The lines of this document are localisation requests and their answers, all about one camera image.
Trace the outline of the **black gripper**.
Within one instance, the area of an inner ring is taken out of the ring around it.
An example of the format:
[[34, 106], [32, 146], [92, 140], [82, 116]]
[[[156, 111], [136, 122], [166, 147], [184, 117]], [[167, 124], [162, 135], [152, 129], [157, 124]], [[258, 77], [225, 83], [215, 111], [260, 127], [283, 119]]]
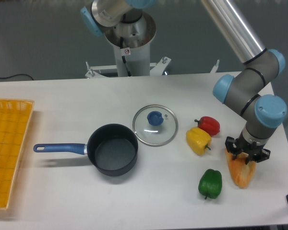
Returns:
[[246, 165], [251, 161], [259, 163], [270, 158], [271, 151], [264, 149], [264, 145], [257, 144], [256, 141], [249, 143], [243, 136], [239, 136], [237, 139], [227, 137], [225, 141], [226, 150], [228, 153], [232, 154], [233, 160], [242, 152], [248, 154], [248, 157], [245, 160]]

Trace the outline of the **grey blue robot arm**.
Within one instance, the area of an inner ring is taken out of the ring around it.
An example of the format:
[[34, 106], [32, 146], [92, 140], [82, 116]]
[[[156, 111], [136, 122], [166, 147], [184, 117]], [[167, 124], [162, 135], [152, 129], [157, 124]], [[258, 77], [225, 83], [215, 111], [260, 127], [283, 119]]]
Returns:
[[[120, 77], [153, 73], [150, 42], [156, 24], [144, 12], [153, 4], [152, 0], [95, 0], [80, 11], [88, 30], [112, 44]], [[280, 97], [259, 92], [283, 71], [285, 58], [275, 49], [266, 49], [234, 2], [204, 0], [203, 5], [245, 66], [236, 77], [222, 76], [213, 88], [221, 103], [246, 120], [238, 138], [227, 137], [226, 149], [234, 159], [245, 153], [246, 162], [265, 161], [270, 151], [264, 146], [284, 121], [287, 106]]]

